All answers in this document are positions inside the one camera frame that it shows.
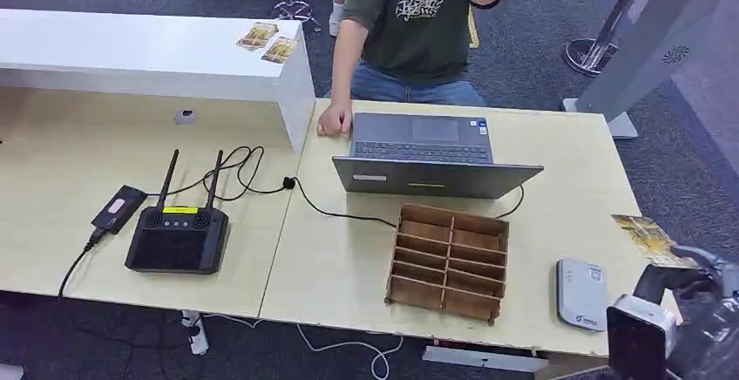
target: chair leg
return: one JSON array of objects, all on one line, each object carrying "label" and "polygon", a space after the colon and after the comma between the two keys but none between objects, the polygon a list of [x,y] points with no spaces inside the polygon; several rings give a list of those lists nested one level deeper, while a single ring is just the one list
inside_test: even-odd
[{"label": "chair leg", "polygon": [[313,31],[321,31],[321,25],[313,17],[313,8],[303,1],[283,0],[275,5],[274,10],[279,14],[275,20],[300,20],[303,23],[313,22]]}]

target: white sock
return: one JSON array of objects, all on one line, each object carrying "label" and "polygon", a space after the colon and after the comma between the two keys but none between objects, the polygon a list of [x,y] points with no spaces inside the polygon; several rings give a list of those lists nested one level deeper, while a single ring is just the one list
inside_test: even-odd
[{"label": "white sock", "polygon": [[334,12],[331,13],[331,16],[333,18],[340,19],[343,13],[344,13],[344,4],[334,2]]}]

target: wooden desk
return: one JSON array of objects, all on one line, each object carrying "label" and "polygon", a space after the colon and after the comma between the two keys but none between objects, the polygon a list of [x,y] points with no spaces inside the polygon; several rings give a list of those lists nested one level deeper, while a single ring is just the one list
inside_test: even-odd
[{"label": "wooden desk", "polygon": [[[197,121],[176,126],[181,109],[195,110]],[[254,181],[263,189],[279,187],[282,176],[295,174],[299,161],[278,105],[246,101],[0,88],[0,139],[0,289],[41,295],[57,293],[93,230],[90,220],[122,185],[159,191],[175,148],[180,159],[172,189],[212,169],[219,149],[264,146],[267,153]],[[235,169],[221,173],[219,188],[228,195],[241,190]],[[197,187],[167,204],[205,204],[206,195]],[[289,196],[248,194],[230,203],[216,201],[231,227],[220,272],[208,276],[144,275],[126,268],[135,214],[118,236],[107,236],[83,260],[65,293],[257,316]]]},{"label": "wooden desk", "polygon": [[[499,201],[345,193],[330,158],[346,154],[349,142],[315,136],[315,118],[326,105],[326,100],[316,105],[298,172],[309,198],[324,210],[395,221],[404,202],[496,215],[519,199],[519,190]],[[603,118],[377,102],[354,106],[358,112],[485,116],[497,162],[545,167],[525,184],[523,204],[507,218],[509,269],[500,317],[491,327],[427,309],[385,304],[392,229],[319,215],[298,195],[290,201],[260,317],[557,353],[551,356],[553,365],[537,373],[540,378],[602,365],[605,360],[598,357],[607,356],[607,335],[558,320],[553,269],[564,257],[601,265],[609,299],[614,301],[633,290],[646,265],[611,218],[611,214],[639,215],[640,210]],[[667,305],[676,312],[672,296]]]}]

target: yellow label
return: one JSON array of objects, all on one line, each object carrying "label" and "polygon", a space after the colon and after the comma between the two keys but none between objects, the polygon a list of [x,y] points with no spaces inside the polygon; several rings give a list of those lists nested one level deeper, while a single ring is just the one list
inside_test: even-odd
[{"label": "yellow label", "polygon": [[183,214],[196,214],[198,213],[197,207],[164,207],[162,213],[183,213]]},{"label": "yellow label", "polygon": [[408,185],[411,187],[434,187],[434,188],[446,187],[445,184],[426,184],[424,182],[409,182]]}]

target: white cable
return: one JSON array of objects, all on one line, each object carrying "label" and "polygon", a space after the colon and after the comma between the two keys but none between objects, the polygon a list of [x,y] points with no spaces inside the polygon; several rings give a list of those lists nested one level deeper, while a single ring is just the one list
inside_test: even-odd
[{"label": "white cable", "polygon": [[[244,321],[244,320],[241,320],[239,318],[228,316],[228,315],[222,315],[220,313],[203,314],[202,317],[203,318],[206,318],[206,317],[221,317],[223,319],[228,319],[231,322],[242,323],[244,325],[247,325],[251,329],[256,328],[256,325],[264,322],[264,319],[258,319],[254,323],[249,323],[249,322]],[[369,366],[370,366],[370,368],[372,370],[372,376],[376,380],[387,380],[388,377],[390,377],[390,362],[388,361],[388,357],[387,356],[390,355],[390,354],[392,354],[393,352],[398,351],[399,349],[401,349],[401,347],[403,347],[403,336],[401,336],[400,337],[400,342],[397,343],[397,346],[395,348],[393,348],[393,349],[388,349],[387,351],[381,351],[381,350],[373,347],[372,345],[369,345],[368,343],[359,343],[357,341],[349,341],[349,342],[346,342],[346,343],[335,343],[333,345],[326,345],[325,347],[316,348],[316,347],[313,346],[312,343],[310,343],[310,341],[308,340],[308,338],[302,332],[301,326],[299,324],[297,324],[297,323],[295,324],[295,326],[298,328],[298,332],[300,332],[300,334],[302,336],[302,340],[305,341],[306,345],[308,345],[308,348],[310,348],[310,350],[313,351],[313,352],[321,352],[321,351],[325,351],[326,349],[339,348],[339,347],[343,347],[345,345],[359,345],[361,347],[372,349],[373,351],[375,351],[377,353],[377,355],[375,356],[375,358],[372,358],[372,363],[370,363]],[[385,363],[385,375],[384,376],[378,376],[377,375],[377,372],[375,371],[375,363],[377,363],[377,360],[379,358],[382,358],[383,359],[383,363]]]},{"label": "white cable", "polygon": [[228,316],[228,315],[222,315],[220,313],[210,313],[210,314],[207,314],[207,315],[203,315],[203,317],[222,317],[223,319],[228,319],[231,322],[243,323],[243,324],[247,325],[251,329],[256,328],[256,325],[264,322],[264,319],[259,319],[259,320],[257,320],[254,323],[249,323],[247,321],[242,321],[241,319],[238,319],[238,318],[235,318],[235,317],[231,317],[231,316]]},{"label": "white cable", "polygon": [[[365,347],[365,348],[372,349],[373,351],[375,351],[377,353],[377,355],[375,356],[375,358],[372,358],[372,363],[369,366],[372,369],[372,376],[376,380],[387,380],[387,378],[390,377],[390,362],[388,362],[387,355],[392,354],[393,352],[395,352],[395,351],[399,350],[401,347],[403,347],[403,336],[401,336],[400,337],[400,342],[397,344],[397,346],[395,348],[388,349],[387,351],[384,351],[384,352],[381,351],[381,350],[379,350],[379,349],[377,349],[377,348],[375,348],[375,347],[373,347],[372,345],[369,345],[368,343],[359,343],[359,342],[356,342],[356,341],[350,341],[350,342],[346,342],[346,343],[335,343],[333,345],[327,345],[325,347],[316,348],[316,347],[313,346],[313,344],[310,343],[310,341],[305,336],[305,334],[302,333],[301,326],[299,324],[297,324],[297,323],[295,324],[295,326],[298,328],[298,332],[300,332],[300,334],[302,336],[302,339],[308,345],[308,348],[310,348],[310,350],[311,351],[314,351],[314,352],[321,352],[321,351],[325,351],[326,349],[343,347],[344,345],[359,345],[359,346],[362,346],[362,347]],[[377,362],[377,359],[378,358],[382,358],[383,359],[383,363],[385,363],[385,375],[384,376],[378,376],[377,375],[377,372],[375,371],[375,363]]]}]

